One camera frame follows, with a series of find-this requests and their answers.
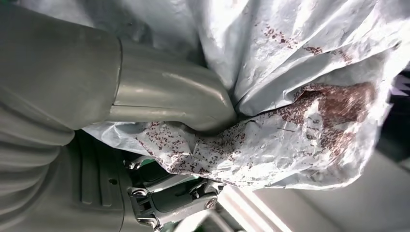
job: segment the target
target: screw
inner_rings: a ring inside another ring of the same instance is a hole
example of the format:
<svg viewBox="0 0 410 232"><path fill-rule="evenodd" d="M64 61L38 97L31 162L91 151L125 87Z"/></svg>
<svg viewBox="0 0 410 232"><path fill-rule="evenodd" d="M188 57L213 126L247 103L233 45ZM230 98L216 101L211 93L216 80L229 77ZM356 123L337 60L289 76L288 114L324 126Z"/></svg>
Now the screw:
<svg viewBox="0 0 410 232"><path fill-rule="evenodd" d="M132 194L137 196L146 196L146 192L142 189L135 190Z"/></svg>
<svg viewBox="0 0 410 232"><path fill-rule="evenodd" d="M205 204L205 209L213 208L213 207L215 207L216 204L217 204L217 200L216 200L216 199L209 200L209 201Z"/></svg>

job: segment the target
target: wrinkled plastic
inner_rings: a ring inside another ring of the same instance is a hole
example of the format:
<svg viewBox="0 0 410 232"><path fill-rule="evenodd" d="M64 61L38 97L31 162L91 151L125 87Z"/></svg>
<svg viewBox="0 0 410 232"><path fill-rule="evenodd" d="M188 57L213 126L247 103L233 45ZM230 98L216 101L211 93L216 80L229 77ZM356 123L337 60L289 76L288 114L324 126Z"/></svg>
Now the wrinkled plastic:
<svg viewBox="0 0 410 232"><path fill-rule="evenodd" d="M213 137L164 122L84 130L171 173L240 187L329 189L357 179L410 59L407 0L84 2L20 4L197 63L203 51L249 117Z"/></svg>

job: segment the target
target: gray plastic housing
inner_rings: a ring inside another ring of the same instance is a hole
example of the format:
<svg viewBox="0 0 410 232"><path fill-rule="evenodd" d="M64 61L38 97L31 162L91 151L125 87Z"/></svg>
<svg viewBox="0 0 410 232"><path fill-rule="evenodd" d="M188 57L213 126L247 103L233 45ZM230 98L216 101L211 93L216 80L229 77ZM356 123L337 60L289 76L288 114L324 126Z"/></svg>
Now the gray plastic housing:
<svg viewBox="0 0 410 232"><path fill-rule="evenodd" d="M0 4L0 231L152 231L117 150L87 134L66 146L73 130L125 119L217 131L235 113L205 68Z"/></svg>
<svg viewBox="0 0 410 232"><path fill-rule="evenodd" d="M220 131L236 118L210 70L11 5L0 5L0 76L8 107L73 130L109 120Z"/></svg>
<svg viewBox="0 0 410 232"><path fill-rule="evenodd" d="M120 83L109 121L177 121L217 132L236 114L218 76L169 54L122 40Z"/></svg>

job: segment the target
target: brown residue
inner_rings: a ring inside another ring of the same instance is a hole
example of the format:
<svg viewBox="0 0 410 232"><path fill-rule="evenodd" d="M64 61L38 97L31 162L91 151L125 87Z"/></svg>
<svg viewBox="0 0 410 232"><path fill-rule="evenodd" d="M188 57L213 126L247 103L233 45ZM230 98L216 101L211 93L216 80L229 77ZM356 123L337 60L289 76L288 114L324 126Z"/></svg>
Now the brown residue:
<svg viewBox="0 0 410 232"><path fill-rule="evenodd" d="M265 30L262 30L262 31L264 31L264 35L266 37L274 39L275 42L279 42L279 44L284 43L286 48L293 49L294 46L298 44L298 42L293 38L288 38L287 39L282 31L279 31L279 32L275 33L275 31L277 31L277 30L271 29L270 26L267 26L265 28Z"/></svg>
<svg viewBox="0 0 410 232"><path fill-rule="evenodd" d="M305 49L306 51L314 54L314 55L319 55L322 54L323 51L320 47L304 47L303 49Z"/></svg>
<svg viewBox="0 0 410 232"><path fill-rule="evenodd" d="M271 111L268 116L279 115L283 120L297 125L305 123L305 112L313 102L319 102L323 131L320 146L331 151L334 159L340 157L351 145L355 134L337 129L335 126L347 122L363 122L369 106L374 102L376 89L370 82L352 86L310 84L295 94L295 102Z"/></svg>
<svg viewBox="0 0 410 232"><path fill-rule="evenodd" d="M342 56L343 60L345 61L346 65L351 64L353 58L350 55L347 55L342 50L338 50L337 53Z"/></svg>

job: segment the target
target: metal clamp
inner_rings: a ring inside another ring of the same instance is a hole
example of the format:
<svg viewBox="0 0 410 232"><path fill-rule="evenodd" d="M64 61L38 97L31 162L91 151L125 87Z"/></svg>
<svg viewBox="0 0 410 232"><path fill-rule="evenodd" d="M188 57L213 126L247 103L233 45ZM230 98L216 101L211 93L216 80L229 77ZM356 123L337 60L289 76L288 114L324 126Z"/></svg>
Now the metal clamp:
<svg viewBox="0 0 410 232"><path fill-rule="evenodd" d="M194 213L213 208L224 185L198 179L148 193L146 196L139 195L134 199L139 209L137 220L158 229L167 222L177 222Z"/></svg>

